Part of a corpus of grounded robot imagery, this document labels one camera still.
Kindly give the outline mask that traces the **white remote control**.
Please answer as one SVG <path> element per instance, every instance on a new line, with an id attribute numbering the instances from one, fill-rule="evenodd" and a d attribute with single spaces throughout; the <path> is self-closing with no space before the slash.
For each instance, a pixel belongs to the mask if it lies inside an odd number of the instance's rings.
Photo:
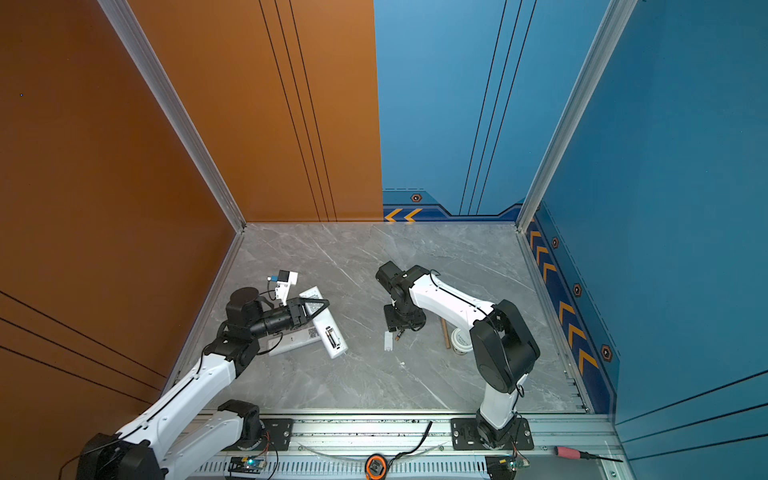
<path id="1" fill-rule="evenodd" d="M 301 298 L 325 299 L 318 287 L 312 287 L 300 293 L 299 296 Z M 330 306 L 317 316 L 312 324 L 331 359 L 338 358 L 348 350 L 347 342 L 330 311 Z"/>

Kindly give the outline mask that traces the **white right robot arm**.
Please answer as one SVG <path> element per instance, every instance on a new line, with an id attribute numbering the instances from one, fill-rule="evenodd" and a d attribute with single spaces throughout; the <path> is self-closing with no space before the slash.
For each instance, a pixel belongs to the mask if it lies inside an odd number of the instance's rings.
<path id="1" fill-rule="evenodd" d="M 517 401 L 541 351 L 518 307 L 509 300 L 483 301 L 438 279 L 416 265 L 400 269 L 389 261 L 376 272 L 390 295 L 383 307 L 387 330 L 402 334 L 426 324 L 426 313 L 469 338 L 475 365 L 486 387 L 476 413 L 477 432 L 489 449 L 509 449 L 518 433 Z"/>

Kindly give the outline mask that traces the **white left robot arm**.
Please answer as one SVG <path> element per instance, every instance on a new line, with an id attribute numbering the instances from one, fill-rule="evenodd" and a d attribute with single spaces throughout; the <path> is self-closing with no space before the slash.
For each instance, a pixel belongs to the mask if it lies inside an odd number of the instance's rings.
<path id="1" fill-rule="evenodd" d="M 266 428 L 258 406 L 228 400 L 202 427 L 185 428 L 261 354 L 261 339 L 303 326 L 326 299 L 294 297 L 275 306 L 254 287 L 234 291 L 226 319 L 196 365 L 157 402 L 113 435 L 97 434 L 78 457 L 79 479 L 185 479 L 224 448 L 261 448 Z"/>

